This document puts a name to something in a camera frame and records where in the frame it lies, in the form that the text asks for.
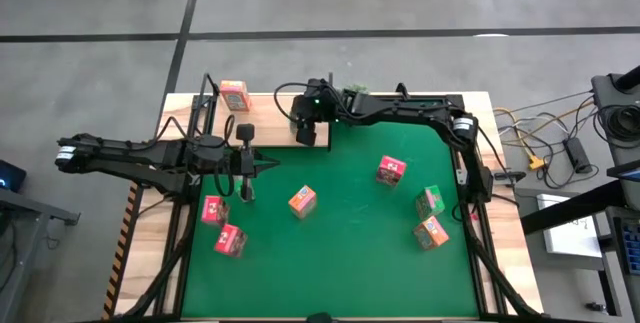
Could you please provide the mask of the large computer monitor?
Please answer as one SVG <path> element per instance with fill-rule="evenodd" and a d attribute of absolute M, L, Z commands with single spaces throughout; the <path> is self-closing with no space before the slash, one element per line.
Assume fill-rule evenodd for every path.
<path fill-rule="evenodd" d="M 528 214 L 521 219 L 521 225 L 524 234 L 529 235 L 599 213 L 609 207 L 628 207 L 618 180 Z"/>

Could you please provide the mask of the orange Mini Wheats cereal box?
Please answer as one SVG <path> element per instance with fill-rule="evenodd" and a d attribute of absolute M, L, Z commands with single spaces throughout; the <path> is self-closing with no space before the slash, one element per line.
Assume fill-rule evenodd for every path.
<path fill-rule="evenodd" d="M 441 226 L 435 216 L 427 218 L 413 229 L 420 247 L 430 250 L 440 247 L 449 240 L 448 233 Z"/>
<path fill-rule="evenodd" d="M 317 204 L 317 195 L 309 186 L 304 185 L 288 202 L 292 213 L 299 219 L 304 219 Z"/>
<path fill-rule="evenodd" d="M 222 80 L 220 94 L 230 111 L 249 111 L 250 95 L 245 81 Z"/>

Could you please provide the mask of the dark office desk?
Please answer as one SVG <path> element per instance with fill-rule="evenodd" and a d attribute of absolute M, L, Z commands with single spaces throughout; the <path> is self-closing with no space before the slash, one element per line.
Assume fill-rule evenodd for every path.
<path fill-rule="evenodd" d="M 614 223 L 615 218 L 640 220 L 640 183 L 619 182 L 628 207 L 590 215 L 601 258 L 551 254 L 545 248 L 544 230 L 525 235 L 544 311 L 553 318 L 640 323 L 640 276 L 625 271 Z M 580 194 L 519 189 L 520 218 Z"/>

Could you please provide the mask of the white paper pad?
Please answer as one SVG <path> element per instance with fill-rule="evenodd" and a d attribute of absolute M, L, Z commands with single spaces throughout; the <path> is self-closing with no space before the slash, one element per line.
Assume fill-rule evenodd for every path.
<path fill-rule="evenodd" d="M 590 258 L 602 257 L 592 216 L 544 230 L 543 237 L 548 253 Z"/>

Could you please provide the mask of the black computer keyboard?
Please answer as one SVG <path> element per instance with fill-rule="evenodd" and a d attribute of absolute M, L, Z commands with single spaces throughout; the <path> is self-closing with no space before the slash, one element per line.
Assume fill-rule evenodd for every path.
<path fill-rule="evenodd" d="M 640 276 L 640 220 L 615 218 L 614 223 L 625 271 Z"/>

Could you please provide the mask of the wooden shelf board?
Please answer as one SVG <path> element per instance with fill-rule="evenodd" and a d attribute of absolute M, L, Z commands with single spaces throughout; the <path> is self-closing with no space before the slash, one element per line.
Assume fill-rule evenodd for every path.
<path fill-rule="evenodd" d="M 292 106 L 295 93 L 280 93 L 279 104 L 285 111 Z M 229 138 L 229 143 L 238 146 L 242 141 L 236 139 L 235 128 L 239 124 L 251 123 L 255 127 L 254 139 L 251 145 L 255 147 L 302 147 L 296 141 L 296 133 L 292 130 L 291 122 L 276 107 L 273 93 L 250 93 L 251 110 L 248 112 L 232 112 L 224 103 L 216 105 L 212 134 L 223 136 L 225 122 L 231 114 L 235 116 L 234 132 Z M 328 148 L 329 125 L 328 123 L 316 123 L 316 140 L 314 147 Z"/>

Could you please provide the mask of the black power adapter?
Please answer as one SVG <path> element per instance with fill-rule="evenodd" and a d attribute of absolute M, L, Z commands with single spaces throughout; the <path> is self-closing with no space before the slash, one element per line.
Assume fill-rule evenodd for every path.
<path fill-rule="evenodd" d="M 575 173 L 586 174 L 593 170 L 583 145 L 577 137 L 564 140 L 563 146 Z"/>

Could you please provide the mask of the black device blue light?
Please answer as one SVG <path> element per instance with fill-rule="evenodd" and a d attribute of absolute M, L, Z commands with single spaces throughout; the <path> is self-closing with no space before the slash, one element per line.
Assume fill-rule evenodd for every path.
<path fill-rule="evenodd" d="M 27 173 L 24 169 L 0 160 L 0 189 L 19 193 L 26 175 Z"/>

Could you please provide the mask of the red Froot Loops cereal box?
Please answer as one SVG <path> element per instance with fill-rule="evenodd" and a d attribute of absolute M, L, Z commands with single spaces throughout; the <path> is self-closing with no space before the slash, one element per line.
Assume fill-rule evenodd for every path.
<path fill-rule="evenodd" d="M 204 198 L 201 221 L 208 225 L 224 226 L 230 214 L 230 206 L 220 196 L 207 195 Z"/>
<path fill-rule="evenodd" d="M 404 176 L 407 164 L 404 161 L 384 155 L 376 171 L 376 180 L 396 187 Z"/>
<path fill-rule="evenodd" d="M 247 239 L 248 235 L 239 227 L 225 224 L 214 245 L 214 250 L 230 257 L 240 257 Z"/>

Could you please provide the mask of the green table mat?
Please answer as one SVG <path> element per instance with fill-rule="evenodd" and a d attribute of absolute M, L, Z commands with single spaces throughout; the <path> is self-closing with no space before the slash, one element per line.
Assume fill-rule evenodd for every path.
<path fill-rule="evenodd" d="M 330 148 L 270 148 L 279 166 L 259 175 L 256 198 L 230 198 L 230 221 L 248 235 L 242 255 L 214 250 L 219 230 L 198 224 L 182 314 L 186 318 L 474 317 L 478 313 L 464 231 L 424 250 L 413 229 L 415 199 L 437 185 L 458 197 L 449 148 L 426 126 L 337 125 Z M 384 155 L 407 168 L 396 187 L 376 180 Z M 289 200 L 304 186 L 314 210 L 297 218 Z"/>

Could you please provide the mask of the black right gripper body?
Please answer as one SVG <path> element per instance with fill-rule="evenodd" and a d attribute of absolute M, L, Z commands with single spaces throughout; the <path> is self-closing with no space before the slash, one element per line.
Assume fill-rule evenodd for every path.
<path fill-rule="evenodd" d="M 316 124 L 335 122 L 339 118 L 338 101 L 330 93 L 304 95 L 313 98 L 315 108 L 313 116 L 303 121 L 296 129 L 296 141 L 305 146 L 314 146 L 316 142 Z"/>

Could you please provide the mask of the black screen blue edge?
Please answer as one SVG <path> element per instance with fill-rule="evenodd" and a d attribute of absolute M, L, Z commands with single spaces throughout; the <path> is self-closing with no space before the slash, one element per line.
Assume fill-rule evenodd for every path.
<path fill-rule="evenodd" d="M 611 178 L 640 183 L 640 159 L 611 167 L 607 170 L 607 175 Z"/>

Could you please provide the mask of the grey equipment stand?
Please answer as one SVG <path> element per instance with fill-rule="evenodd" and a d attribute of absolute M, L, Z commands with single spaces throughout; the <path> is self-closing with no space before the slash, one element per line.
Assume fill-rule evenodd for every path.
<path fill-rule="evenodd" d="M 627 73 L 609 73 L 591 79 L 597 107 L 593 125 L 614 157 L 630 151 L 640 156 L 640 65 Z"/>

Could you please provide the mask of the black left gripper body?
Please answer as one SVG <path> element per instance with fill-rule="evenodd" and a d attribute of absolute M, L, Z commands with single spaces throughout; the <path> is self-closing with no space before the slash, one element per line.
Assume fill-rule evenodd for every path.
<path fill-rule="evenodd" d="M 239 124 L 236 129 L 236 138 L 242 144 L 232 152 L 231 169 L 233 178 L 245 176 L 251 179 L 254 175 L 254 154 L 251 141 L 255 136 L 255 126 L 251 123 Z"/>

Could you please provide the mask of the dark grey desk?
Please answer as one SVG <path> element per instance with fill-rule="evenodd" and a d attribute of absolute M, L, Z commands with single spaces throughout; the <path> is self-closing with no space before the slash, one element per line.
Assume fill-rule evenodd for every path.
<path fill-rule="evenodd" d="M 49 221 L 74 226 L 81 214 L 0 189 L 0 245 L 7 240 L 8 259 L 0 257 L 0 323 L 12 323 L 24 296 L 40 242 Z"/>

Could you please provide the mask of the yellow black hazard tape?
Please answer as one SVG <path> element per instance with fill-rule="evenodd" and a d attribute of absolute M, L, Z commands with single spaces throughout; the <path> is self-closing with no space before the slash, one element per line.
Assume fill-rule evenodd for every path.
<path fill-rule="evenodd" d="M 133 241 L 137 213 L 140 207 L 140 194 L 141 187 L 136 183 L 132 183 L 129 187 L 127 203 L 120 226 L 114 260 L 107 284 L 106 298 L 101 314 L 101 319 L 103 321 L 116 315 L 115 310 L 120 288 L 124 279 L 124 272 L 126 269 L 130 246 Z"/>

